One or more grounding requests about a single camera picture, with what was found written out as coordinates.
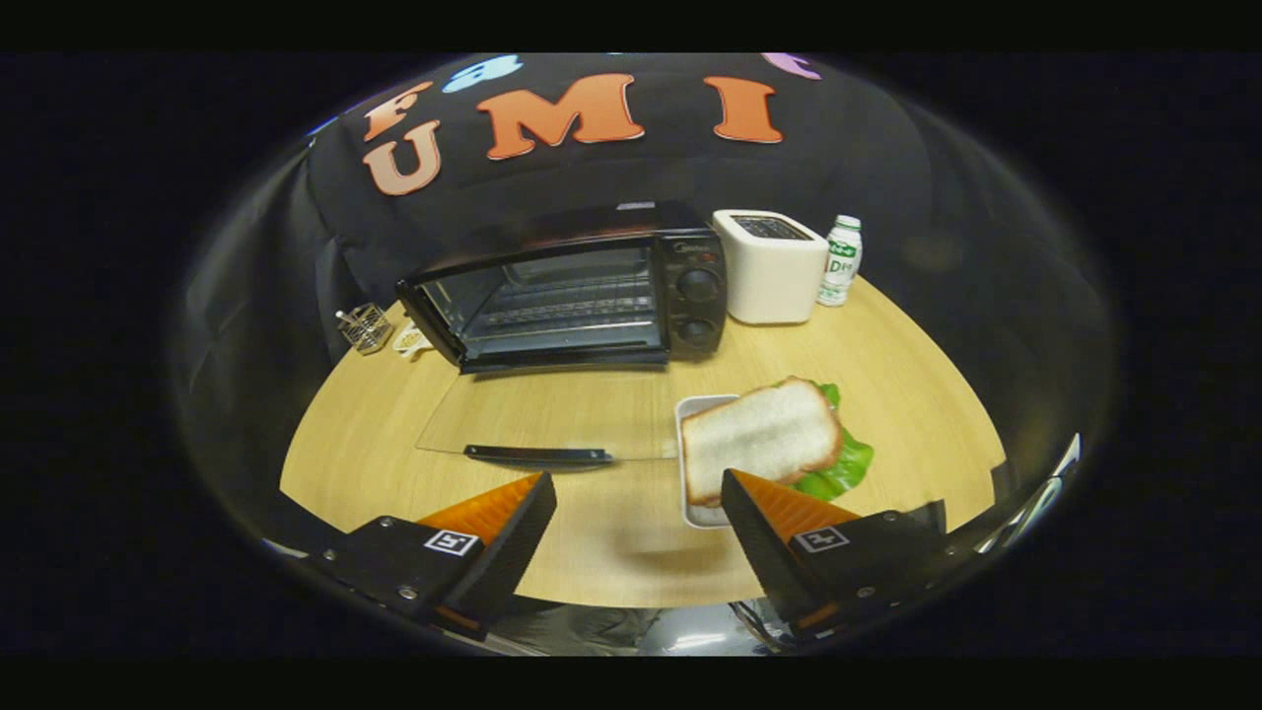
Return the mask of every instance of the letter m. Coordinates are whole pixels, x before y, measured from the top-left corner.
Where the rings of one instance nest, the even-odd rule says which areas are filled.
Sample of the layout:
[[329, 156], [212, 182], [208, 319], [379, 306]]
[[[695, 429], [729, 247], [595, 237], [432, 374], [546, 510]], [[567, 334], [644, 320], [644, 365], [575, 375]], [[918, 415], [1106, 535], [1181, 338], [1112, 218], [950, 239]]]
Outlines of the letter m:
[[579, 127], [574, 131], [574, 140], [579, 143], [640, 137], [644, 127], [631, 121], [626, 102], [626, 87], [634, 81], [631, 74], [583, 77], [570, 84], [555, 103], [525, 90], [482, 101], [477, 108], [491, 115], [495, 136], [495, 146], [486, 156], [502, 160], [534, 150], [535, 141], [524, 137], [521, 129], [529, 129], [548, 145], [560, 145], [574, 119], [579, 119]]

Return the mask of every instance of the bread crust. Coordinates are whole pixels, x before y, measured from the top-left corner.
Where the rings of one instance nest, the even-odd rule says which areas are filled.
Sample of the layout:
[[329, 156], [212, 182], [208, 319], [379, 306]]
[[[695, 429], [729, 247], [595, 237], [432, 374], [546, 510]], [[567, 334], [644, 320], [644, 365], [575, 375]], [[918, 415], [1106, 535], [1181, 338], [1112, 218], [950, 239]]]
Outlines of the bread crust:
[[[808, 388], [808, 391], [811, 392], [814, 397], [819, 399], [820, 404], [823, 405], [823, 411], [825, 411], [825, 412], [829, 414], [829, 417], [828, 417], [829, 425], [832, 426], [832, 430], [834, 433], [833, 434], [833, 448], [828, 453], [828, 455], [825, 455], [824, 458], [822, 458], [819, 460], [815, 460], [815, 462], [808, 462], [806, 464], [801, 465], [796, 472], [793, 472], [790, 474], [780, 477], [779, 479], [769, 479], [769, 480], [774, 480], [775, 483], [779, 483], [781, 486], [794, 486], [799, 480], [801, 480], [808, 473], [824, 470], [824, 469], [830, 468], [833, 464], [835, 464], [837, 460], [842, 455], [842, 449], [846, 446], [846, 435], [843, 433], [842, 422], [840, 422], [840, 419], [839, 419], [838, 414], [835, 411], [833, 411], [832, 404], [828, 402], [828, 399], [824, 397], [824, 393], [822, 393], [819, 391], [819, 388], [817, 388], [813, 383], [810, 383], [808, 381], [804, 381], [801, 378], [789, 377], [789, 378], [786, 378], [781, 383], [772, 385], [772, 386], [766, 386], [766, 387], [760, 387], [757, 390], [752, 390], [752, 391], [745, 393], [743, 396], [741, 396], [740, 400], [733, 400], [732, 402], [724, 402], [723, 405], [719, 405], [718, 407], [713, 407], [713, 409], [707, 410], [704, 412], [698, 412], [695, 415], [690, 415], [688, 417], [684, 417], [684, 420], [680, 422], [680, 426], [683, 428], [683, 426], [685, 426], [688, 422], [690, 422], [693, 420], [705, 419], [705, 417], [711, 417], [711, 416], [714, 416], [717, 414], [721, 414], [723, 410], [740, 404], [741, 400], [745, 400], [746, 397], [750, 397], [751, 395], [755, 395], [755, 393], [758, 393], [758, 392], [764, 392], [764, 391], [769, 391], [769, 390], [775, 390], [775, 388], [779, 388], [779, 387], [785, 387], [790, 382], [796, 382], [796, 383], [805, 385], [806, 388]], [[687, 462], [690, 459], [690, 441], [689, 441], [689, 438], [687, 435], [687, 430], [684, 430], [684, 433], [685, 434], [683, 436], [683, 446], [684, 446], [684, 462], [685, 462], [685, 465], [687, 465]], [[687, 498], [688, 498], [688, 504], [689, 506], [699, 506], [699, 507], [704, 507], [704, 508], [718, 508], [721, 506], [722, 497], [721, 497], [719, 493], [714, 493], [714, 494], [709, 494], [709, 496], [697, 496], [692, 491], [692, 483], [693, 483], [692, 482], [692, 477], [690, 475], [685, 475], [684, 478], [685, 478], [685, 482], [687, 482], [685, 483], [685, 488], [688, 489], [687, 491]]]

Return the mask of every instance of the white toaster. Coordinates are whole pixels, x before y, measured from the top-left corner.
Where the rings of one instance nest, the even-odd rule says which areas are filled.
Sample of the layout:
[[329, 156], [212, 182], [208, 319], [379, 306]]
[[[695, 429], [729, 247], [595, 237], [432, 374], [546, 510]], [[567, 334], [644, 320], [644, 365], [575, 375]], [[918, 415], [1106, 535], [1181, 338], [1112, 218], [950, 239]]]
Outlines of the white toaster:
[[828, 264], [828, 240], [800, 222], [760, 209], [718, 209], [712, 227], [727, 261], [727, 311], [745, 323], [810, 317]]

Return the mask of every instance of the oven door handle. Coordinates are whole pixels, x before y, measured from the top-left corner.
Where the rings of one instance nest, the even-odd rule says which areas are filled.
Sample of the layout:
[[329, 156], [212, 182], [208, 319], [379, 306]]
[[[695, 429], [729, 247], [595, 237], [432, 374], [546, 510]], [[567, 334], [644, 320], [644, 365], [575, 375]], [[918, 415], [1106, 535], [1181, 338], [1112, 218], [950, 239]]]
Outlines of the oven door handle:
[[522, 449], [471, 444], [464, 448], [464, 455], [475, 462], [531, 472], [588, 472], [613, 463], [613, 457], [603, 449]]

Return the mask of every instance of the toaster oven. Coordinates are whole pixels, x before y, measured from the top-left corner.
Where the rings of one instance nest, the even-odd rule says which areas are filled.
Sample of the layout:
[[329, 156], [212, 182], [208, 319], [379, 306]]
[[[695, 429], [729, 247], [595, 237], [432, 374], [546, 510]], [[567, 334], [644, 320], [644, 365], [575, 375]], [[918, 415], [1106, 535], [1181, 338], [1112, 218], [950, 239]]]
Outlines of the toaster oven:
[[396, 282], [408, 315], [462, 373], [665, 366], [713, 353], [727, 270], [680, 203], [634, 202], [468, 235], [468, 253]]

